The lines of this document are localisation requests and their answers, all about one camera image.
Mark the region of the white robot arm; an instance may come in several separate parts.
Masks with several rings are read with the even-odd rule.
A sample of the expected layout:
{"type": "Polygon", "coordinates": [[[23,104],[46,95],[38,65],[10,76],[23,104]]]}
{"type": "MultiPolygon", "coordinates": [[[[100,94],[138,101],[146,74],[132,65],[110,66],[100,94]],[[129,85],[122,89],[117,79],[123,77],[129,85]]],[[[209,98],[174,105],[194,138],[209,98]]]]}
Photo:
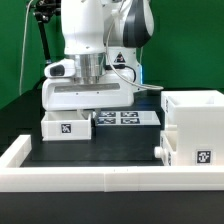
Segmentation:
{"type": "Polygon", "coordinates": [[[148,0],[61,0],[65,58],[48,65],[42,87],[47,111],[129,106],[134,101],[128,68],[133,51],[154,31],[148,0]]]}

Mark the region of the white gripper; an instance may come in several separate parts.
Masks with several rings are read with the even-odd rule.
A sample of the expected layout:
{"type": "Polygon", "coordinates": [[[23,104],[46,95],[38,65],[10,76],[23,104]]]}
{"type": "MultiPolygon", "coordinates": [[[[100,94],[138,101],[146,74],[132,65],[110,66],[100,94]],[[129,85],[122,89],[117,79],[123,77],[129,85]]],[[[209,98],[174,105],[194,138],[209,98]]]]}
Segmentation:
{"type": "MultiPolygon", "coordinates": [[[[48,78],[42,87],[46,111],[96,109],[99,117],[102,108],[125,107],[133,102],[132,86],[114,73],[104,75],[97,84],[76,84],[73,78],[48,78]]],[[[83,110],[77,110],[77,115],[87,118],[83,110]]]]}

